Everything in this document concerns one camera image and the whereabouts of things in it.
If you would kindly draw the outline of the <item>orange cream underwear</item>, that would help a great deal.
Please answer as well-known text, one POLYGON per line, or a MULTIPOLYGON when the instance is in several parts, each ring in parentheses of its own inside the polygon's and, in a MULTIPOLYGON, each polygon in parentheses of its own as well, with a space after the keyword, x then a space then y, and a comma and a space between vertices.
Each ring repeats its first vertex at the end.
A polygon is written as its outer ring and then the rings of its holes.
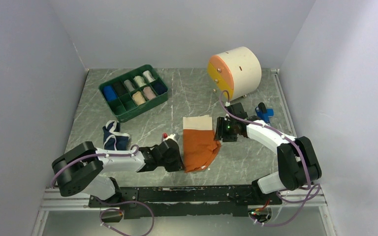
POLYGON ((215 140, 212 117, 183 118, 183 161, 186 173, 207 169, 220 148, 220 142, 215 140))

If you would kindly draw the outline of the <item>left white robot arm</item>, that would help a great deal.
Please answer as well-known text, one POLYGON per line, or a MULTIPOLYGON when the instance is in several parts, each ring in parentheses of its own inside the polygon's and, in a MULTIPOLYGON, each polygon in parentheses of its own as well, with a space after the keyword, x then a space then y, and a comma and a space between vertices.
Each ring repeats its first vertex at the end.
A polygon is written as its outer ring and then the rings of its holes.
POLYGON ((166 139, 159 145, 129 150, 96 148, 86 141, 58 157, 52 163, 54 176, 50 186, 58 186, 63 197, 86 193, 101 199, 110 207, 121 200, 120 188, 108 172, 151 172, 163 167, 167 172, 184 168, 180 147, 174 139, 166 139))

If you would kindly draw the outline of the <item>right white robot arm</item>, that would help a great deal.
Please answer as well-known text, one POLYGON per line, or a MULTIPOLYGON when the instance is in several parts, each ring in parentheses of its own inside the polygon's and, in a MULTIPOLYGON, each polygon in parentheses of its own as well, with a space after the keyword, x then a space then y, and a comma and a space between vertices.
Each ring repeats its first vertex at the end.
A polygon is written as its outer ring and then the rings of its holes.
POLYGON ((226 106, 225 110, 226 116, 217 118, 216 141, 235 142, 243 136, 277 155, 278 170, 253 182, 257 186, 251 190, 255 203, 264 203, 270 193, 295 190, 321 178, 321 167, 309 138, 297 138, 273 128, 259 108, 255 116, 248 116, 241 103, 226 106))

